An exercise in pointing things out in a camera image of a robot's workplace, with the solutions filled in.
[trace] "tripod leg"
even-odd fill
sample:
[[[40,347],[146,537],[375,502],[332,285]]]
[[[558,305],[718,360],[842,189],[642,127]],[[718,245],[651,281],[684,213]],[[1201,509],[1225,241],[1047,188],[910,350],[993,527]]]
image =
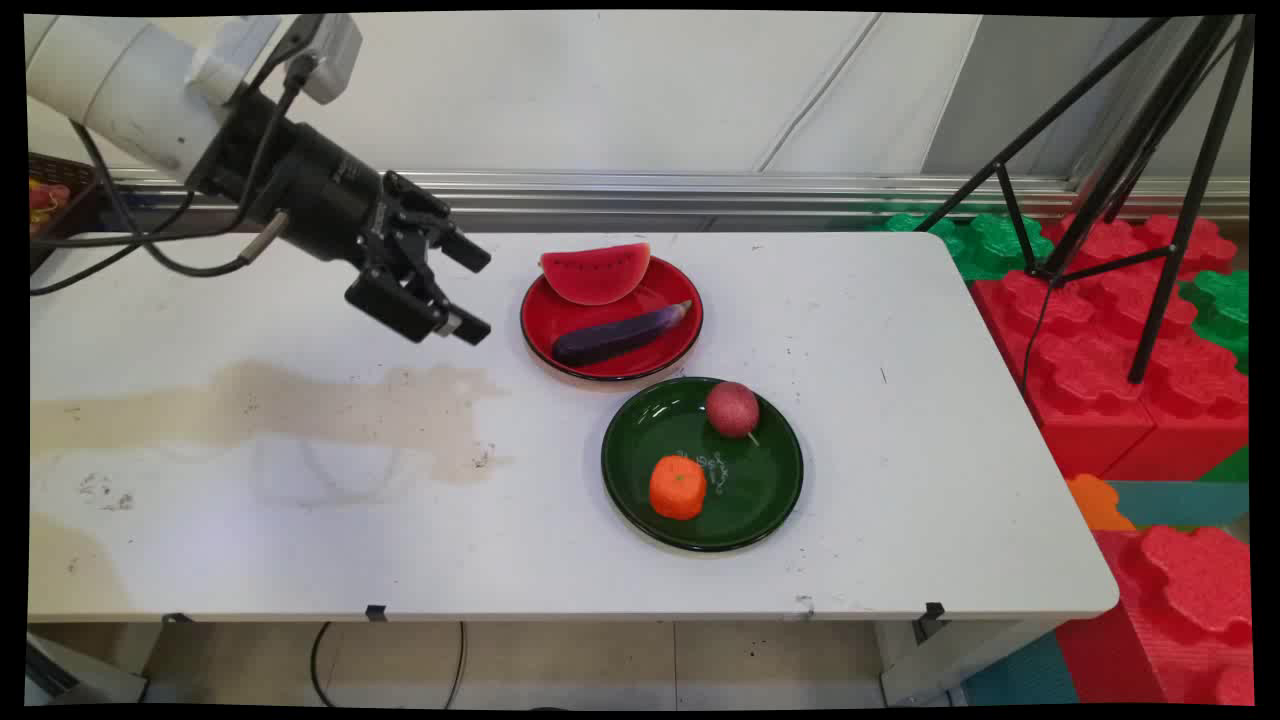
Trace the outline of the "tripod leg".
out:
[[[1156,127],[1169,102],[1174,99],[1174,91],[1185,82],[1187,77],[1196,77],[1194,73],[1204,67],[1204,54],[1212,53],[1212,49],[1217,47],[1231,19],[1230,15],[1208,15],[1196,26],[1187,44],[1178,53],[1178,58],[1160,78],[1160,85],[1143,104],[1138,119],[1125,133],[1111,164],[1085,197],[1080,210],[1075,214],[1075,220],[1071,222],[1071,227],[1066,229],[1057,247],[1044,261],[1043,272],[1046,274],[1060,274],[1070,265],[1080,242],[1102,213],[1102,205],[1111,197],[1124,173],[1133,165],[1146,140],[1151,136],[1152,128]]]
[[[1129,177],[1126,177],[1125,181],[1120,183],[1120,191],[1116,192],[1116,195],[1108,202],[1106,214],[1102,215],[1103,223],[1114,222],[1116,219],[1116,215],[1120,214],[1120,210],[1124,208],[1124,204],[1129,201],[1129,193],[1132,193],[1134,186],[1138,184],[1138,178],[1140,178],[1142,173],[1146,172],[1147,163],[1151,161],[1151,158],[1156,154],[1156,150],[1160,147],[1160,141],[1165,138],[1165,135],[1169,132],[1169,128],[1172,127],[1172,124],[1178,120],[1178,117],[1183,114],[1183,109],[1187,108],[1187,102],[1189,102],[1190,99],[1196,95],[1196,92],[1199,91],[1199,86],[1204,83],[1204,78],[1208,77],[1211,72],[1213,72],[1213,68],[1217,67],[1219,60],[1221,60],[1222,56],[1226,55],[1226,53],[1231,49],[1231,44],[1235,42],[1239,35],[1240,35],[1239,31],[1236,31],[1236,33],[1231,37],[1231,40],[1228,40],[1226,44],[1222,45],[1222,47],[1217,51],[1216,55],[1213,55],[1213,59],[1208,61],[1204,69],[1197,73],[1194,82],[1190,81],[1190,77],[1187,78],[1188,81],[1184,83],[1183,88],[1179,90],[1179,95],[1175,104],[1170,108],[1167,113],[1165,113],[1165,117],[1161,118],[1157,127],[1152,131],[1147,146],[1138,156],[1138,161],[1134,164],[1133,169],[1129,170]]]
[[[1152,18],[1146,23],[1143,23],[1143,26],[1138,28],[1129,37],[1129,40],[1125,40],[1124,44],[1120,45],[1120,47],[1112,50],[1110,55],[1107,55],[1101,63],[1098,63],[1098,67],[1093,68],[1092,70],[1089,70],[1088,74],[1080,78],[1080,82],[1075,83],[1075,87],[1066,91],[1066,95],[1059,99],[1057,102],[1052,104],[1048,110],[1044,110],[1039,118],[1036,118],[1036,122],[1033,122],[1030,127],[1024,129],[1018,137],[1014,138],[1012,142],[1010,142],[1007,146],[1005,146],[1004,150],[997,152],[996,156],[992,158],[989,163],[987,163],[980,170],[978,170],[977,174],[969,178],[969,182],[964,183],[960,187],[960,190],[955,191],[955,193],[951,195],[951,197],[948,197],[947,201],[943,202],[937,210],[934,210],[933,214],[931,214],[919,225],[916,225],[915,232],[925,232],[929,228],[932,228],[934,223],[946,217],[946,214],[954,210],[955,206],[959,205],[961,200],[969,197],[970,192],[977,190],[979,184],[987,182],[987,179],[991,178],[992,173],[996,172],[997,164],[1007,163],[1009,159],[1016,155],[1019,150],[1025,147],[1027,143],[1032,141],[1032,138],[1039,135],[1042,129],[1047,128],[1050,123],[1052,123],[1059,118],[1059,115],[1065,113],[1066,109],[1070,108],[1073,102],[1079,100],[1082,95],[1093,88],[1093,86],[1097,85],[1100,79],[1105,78],[1107,73],[1110,73],[1112,69],[1115,69],[1116,65],[1123,63],[1125,58],[1128,58],[1134,50],[1138,49],[1138,46],[1146,42],[1148,37],[1155,35],[1156,31],[1164,27],[1164,24],[1167,22],[1169,18]]]
[[[1018,196],[1014,195],[1014,183],[1009,179],[1009,170],[1005,164],[996,165],[996,177],[1000,178],[1000,190],[1005,193],[1005,205],[1009,206],[1009,222],[1014,223],[1014,232],[1018,233],[1018,245],[1023,249],[1023,261],[1025,272],[1036,269],[1036,255],[1032,252],[1032,241],[1027,237],[1027,225],[1023,224],[1023,211],[1018,209]]]
[[[1147,324],[1142,328],[1142,340],[1138,341],[1133,366],[1129,369],[1130,383],[1140,383],[1143,375],[1147,373],[1151,350],[1156,345],[1160,324],[1165,319],[1165,309],[1169,306],[1169,297],[1174,292],[1174,281],[1178,279],[1178,268],[1181,265],[1183,255],[1187,254],[1187,245],[1190,242],[1192,223],[1196,222],[1196,215],[1199,214],[1199,204],[1204,199],[1204,187],[1208,186],[1208,176],[1213,172],[1213,163],[1217,161],[1217,151],[1222,147],[1222,136],[1226,135],[1226,124],[1231,120],[1231,108],[1235,105],[1235,97],[1240,94],[1240,85],[1244,82],[1244,70],[1249,64],[1251,53],[1253,53],[1253,15],[1244,15],[1240,20],[1240,36],[1235,41],[1235,51],[1231,53],[1231,64],[1226,67],[1226,77],[1222,78],[1222,88],[1217,94],[1217,104],[1213,105],[1208,129],[1204,131],[1204,143],[1201,145],[1199,156],[1196,159],[1192,182],[1187,188],[1187,197],[1183,200],[1183,211],[1178,215],[1172,251],[1165,260],[1165,266],[1160,274],[1160,284],[1156,286],[1156,297],[1151,301],[1151,311],[1147,313]]]

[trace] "tripod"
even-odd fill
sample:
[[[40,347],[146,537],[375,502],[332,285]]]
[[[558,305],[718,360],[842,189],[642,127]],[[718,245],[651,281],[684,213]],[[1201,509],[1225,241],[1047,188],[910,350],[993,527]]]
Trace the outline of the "tripod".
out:
[[[1169,299],[1174,291],[1178,268],[1181,265],[1187,245],[1190,241],[1192,223],[1196,222],[1196,215],[1199,213],[1204,188],[1208,184],[1213,163],[1217,160],[1217,152],[1222,146],[1222,136],[1226,133],[1226,124],[1231,119],[1231,108],[1235,105],[1235,99],[1240,92],[1244,70],[1253,51],[1254,17],[1242,15],[1240,28],[1236,31],[1236,35],[1222,47],[1217,56],[1213,56],[1213,49],[1222,41],[1234,18],[1235,15],[1206,15],[1199,20],[1190,37],[1178,53],[1178,56],[1165,70],[1156,88],[1143,104],[1133,126],[1120,141],[1111,163],[1103,169],[1097,184],[1093,186],[1080,204],[1075,219],[1044,263],[1038,264],[1036,256],[1032,254],[1030,240],[1027,237],[1027,228],[1023,224],[1023,215],[1018,209],[1018,199],[1014,196],[1014,187],[1009,179],[1009,170],[1005,168],[1005,164],[1039,135],[1041,131],[1048,127],[1050,123],[1065,113],[1071,104],[1079,100],[1080,96],[1088,92],[1098,81],[1146,42],[1148,37],[1164,27],[1169,22],[1169,18],[1152,18],[1138,28],[1129,40],[1098,63],[1075,87],[1050,106],[1030,127],[1015,137],[1009,146],[997,152],[989,163],[978,170],[969,182],[963,184],[932,215],[916,225],[915,231],[928,231],[978,186],[987,182],[995,174],[1000,182],[1000,190],[1005,196],[1005,204],[1009,206],[1009,218],[1018,234],[1018,243],[1021,246],[1023,260],[1025,263],[1024,270],[1029,275],[1048,281],[1044,296],[1046,309],[1048,307],[1048,293],[1069,282],[1148,260],[1164,259],[1165,264],[1160,273],[1160,281],[1156,284],[1156,295],[1151,301],[1151,310],[1147,313],[1147,322],[1143,325],[1142,337],[1134,352],[1133,365],[1129,368],[1129,382],[1140,383],[1147,372],[1147,364],[1151,360],[1151,351],[1156,345],[1156,334],[1160,331],[1160,324],[1164,322]],[[1213,105],[1213,113],[1204,132],[1204,141],[1196,159],[1196,168],[1192,170],[1190,184],[1183,199],[1172,241],[1164,247],[1094,265],[1084,270],[1066,273],[1065,269],[1071,264],[1084,238],[1088,237],[1089,228],[1103,214],[1106,215],[1105,222],[1110,223],[1115,219],[1116,213],[1120,211],[1120,208],[1128,200],[1129,193],[1146,169],[1147,163],[1155,155],[1156,147],[1165,137],[1165,133],[1169,132],[1169,128],[1178,119],[1178,115],[1187,106],[1196,90],[1199,88],[1208,72],[1222,58],[1226,50],[1233,49],[1233,46],[1231,60],[1228,64],[1222,87],[1217,94],[1217,102]]]

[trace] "black cable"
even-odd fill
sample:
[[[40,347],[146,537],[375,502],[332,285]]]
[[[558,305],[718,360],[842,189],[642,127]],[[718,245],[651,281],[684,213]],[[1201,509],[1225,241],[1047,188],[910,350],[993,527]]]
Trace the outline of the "black cable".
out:
[[[155,233],[147,236],[147,242],[173,242],[175,240],[195,240],[198,237],[214,237],[219,234],[225,234],[234,231],[244,222],[248,215],[250,200],[253,195],[253,186],[257,182],[257,176],[262,168],[262,160],[266,158],[266,151],[271,145],[271,140],[275,136],[275,129],[284,118],[293,100],[297,99],[298,94],[302,91],[302,86],[306,83],[306,70],[300,70],[298,73],[289,74],[284,79],[284,92],[280,94],[280,101],[275,104],[275,110],[266,122],[266,129],[262,131],[262,138],[259,140],[257,150],[253,152],[253,160],[250,163],[248,177],[244,179],[244,188],[241,192],[239,204],[236,208],[236,217],[232,218],[227,225],[215,231],[202,231],[202,232],[188,232],[188,233]],[[111,237],[97,237],[83,241],[32,241],[32,245],[44,247],[114,247],[118,245],[132,245],[137,242],[134,236],[111,236]]]
[[[289,36],[291,42],[296,41],[296,38],[297,36]],[[294,55],[306,50],[306,47],[307,47],[306,45],[298,44],[292,50],[282,53],[279,58],[271,58],[270,55],[268,55],[266,61],[262,63],[261,68],[259,68],[257,74],[253,76],[253,81],[248,83],[248,87],[244,90],[243,95],[252,95],[255,90],[262,87],[262,82],[266,81],[266,77],[269,74],[275,72],[275,68],[279,68],[283,63],[288,63],[289,60],[293,59]]]
[[[72,120],[72,129],[74,129],[76,135],[79,136],[81,145],[84,146],[90,159],[93,161],[93,169],[97,170],[102,187],[106,188],[106,196],[111,200],[111,206],[115,208],[116,217],[122,223],[124,223],[129,232],[133,233],[133,237],[142,241],[142,246],[151,254],[152,258],[155,258],[157,263],[175,273],[193,278],[215,278],[248,265],[243,258],[234,258],[229,263],[223,263],[215,268],[192,268],[191,265],[178,263],[161,252],[160,249],[152,245],[142,231],[138,229],[138,224],[133,220],[133,214],[129,213],[128,206],[124,205],[124,199],[120,197],[120,191],[116,190],[115,181],[111,179],[111,172],[106,169],[106,160],[102,158],[102,152],[97,149],[97,142],[93,142],[93,137],[87,129],[84,129],[84,126],[77,123],[76,120]],[[191,206],[192,197],[195,197],[195,193],[188,192],[186,202],[187,206]]]
[[[165,229],[166,227],[172,225],[173,223],[175,223],[178,220],[178,218],[180,218],[187,211],[187,209],[191,208],[191,201],[195,197],[196,197],[195,192],[188,192],[187,193],[187,199],[182,201],[182,205],[179,205],[177,210],[174,210],[168,218],[165,218],[165,220],[163,223],[160,223],[159,225],[156,225],[155,229],[152,229],[151,232],[160,232],[160,231]],[[63,290],[64,287],[70,287],[70,286],[81,282],[82,279],[92,275],[93,273],[97,273],[99,270],[102,270],[104,268],[108,268],[108,266],[113,265],[114,263],[116,263],[119,260],[123,260],[129,252],[133,252],[134,250],[137,250],[140,247],[142,247],[142,243],[141,242],[136,242],[136,243],[125,247],[124,250],[120,250],[120,251],[115,252],[114,255],[110,255],[109,258],[106,258],[104,260],[100,260],[100,261],[90,265],[88,268],[84,268],[83,270],[81,270],[81,272],[78,272],[78,273],[76,273],[73,275],[68,275],[67,278],[63,278],[63,279],[60,279],[60,281],[58,281],[55,283],[47,284],[45,287],[33,287],[33,288],[31,288],[31,296],[36,297],[36,296],[40,296],[40,295],[49,295],[50,292],[58,292],[59,290]]]
[[[324,637],[325,632],[329,629],[332,623],[325,623],[320,625],[320,632],[316,633],[315,642],[311,643],[311,687],[320,696],[320,702],[325,703],[325,707],[338,707],[329,700],[324,689],[320,687],[320,675],[316,673],[316,655],[320,650],[320,638]],[[458,694],[458,685],[462,683],[462,666],[466,664],[467,657],[467,624],[458,621],[458,666],[453,670],[453,687],[449,688],[449,698],[444,701],[444,710],[453,707],[453,698]]]
[[[1027,338],[1027,355],[1023,357],[1023,380],[1018,384],[1018,389],[1021,391],[1023,397],[1028,401],[1030,401],[1030,398],[1027,397],[1027,370],[1032,366],[1032,345],[1036,343],[1036,336],[1039,334],[1041,323],[1044,322],[1044,313],[1048,310],[1048,296],[1053,292],[1053,283],[1056,282],[1056,277],[1048,281],[1047,287],[1044,288],[1044,304],[1041,305],[1039,318],[1036,319],[1036,329],[1032,331],[1032,337]]]
[[[329,696],[324,694],[324,688],[320,687],[320,676],[316,674],[316,652],[320,650],[320,638],[329,630],[330,623],[320,625],[320,632],[316,633],[315,642],[311,643],[311,687],[315,688],[316,694],[320,696],[320,702],[325,707],[338,707],[329,700]]]
[[[453,707],[453,698],[458,694],[458,685],[462,683],[462,666],[467,659],[467,624],[458,621],[458,666],[453,670],[453,687],[449,688],[449,700],[444,701],[444,708]]]

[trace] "table leg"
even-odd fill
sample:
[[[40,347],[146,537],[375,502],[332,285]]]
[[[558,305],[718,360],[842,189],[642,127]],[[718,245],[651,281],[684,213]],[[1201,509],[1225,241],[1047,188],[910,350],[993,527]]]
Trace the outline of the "table leg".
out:
[[[881,673],[881,688],[888,706],[915,706],[966,680],[992,662],[1023,648],[1053,630],[1061,620],[968,620],[951,621],[923,643],[896,643]],[[890,637],[901,633],[877,633]]]
[[[77,682],[68,692],[55,697],[41,698],[38,694],[32,694],[31,700],[40,705],[138,702],[147,687],[147,679],[141,675],[127,673],[54,641],[27,633],[27,642]]]

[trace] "robotic arm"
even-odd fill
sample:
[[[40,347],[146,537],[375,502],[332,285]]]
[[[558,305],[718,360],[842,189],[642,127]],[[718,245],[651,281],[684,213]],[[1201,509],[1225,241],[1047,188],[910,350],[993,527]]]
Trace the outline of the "robotic arm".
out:
[[[246,83],[278,24],[237,18],[197,50],[141,18],[28,14],[27,95],[188,190],[238,201],[236,224],[266,227],[242,256],[279,234],[319,260],[351,263],[358,274],[347,301],[408,340],[434,332],[479,343],[488,323],[451,302],[426,264],[429,249],[474,273],[489,263],[449,206],[284,118],[300,91],[326,104],[346,90],[361,44],[355,20],[300,15]],[[285,91],[273,102],[259,87],[280,65]]]

